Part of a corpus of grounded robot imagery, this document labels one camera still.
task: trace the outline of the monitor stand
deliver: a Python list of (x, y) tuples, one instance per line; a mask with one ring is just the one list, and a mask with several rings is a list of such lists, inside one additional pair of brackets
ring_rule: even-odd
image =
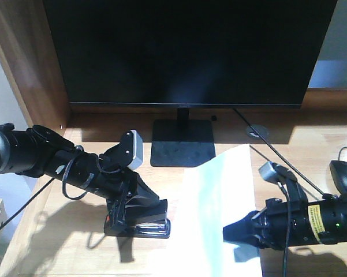
[(188, 108), (177, 109), (177, 120), (154, 121), (151, 144), (156, 167), (195, 167), (215, 157), (211, 122), (189, 120)]

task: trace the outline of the sticker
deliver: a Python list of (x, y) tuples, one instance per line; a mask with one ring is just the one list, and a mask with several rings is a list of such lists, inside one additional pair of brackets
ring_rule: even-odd
[(308, 206), (308, 216), (309, 216), (309, 223), (311, 224), (313, 234), (316, 240), (321, 244), (318, 234), (320, 232), (324, 232), (325, 229), (324, 229), (319, 205)]

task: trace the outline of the white paper sheet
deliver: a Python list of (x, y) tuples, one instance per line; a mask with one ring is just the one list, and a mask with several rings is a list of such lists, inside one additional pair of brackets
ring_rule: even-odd
[(168, 276), (261, 276), (259, 251), (223, 242), (222, 228), (255, 210), (249, 145), (185, 169), (182, 196), (172, 222)]

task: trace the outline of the computer monitor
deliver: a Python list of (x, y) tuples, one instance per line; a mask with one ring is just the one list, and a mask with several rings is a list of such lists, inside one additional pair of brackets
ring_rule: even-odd
[(336, 2), (43, 0), (71, 105), (183, 108), (154, 166), (215, 155), (186, 108), (300, 107)]

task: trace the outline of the black mouse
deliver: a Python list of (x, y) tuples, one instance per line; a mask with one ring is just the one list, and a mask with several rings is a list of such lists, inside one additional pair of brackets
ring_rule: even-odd
[(347, 193), (347, 162), (343, 160), (332, 160), (330, 171), (336, 188), (340, 193)]

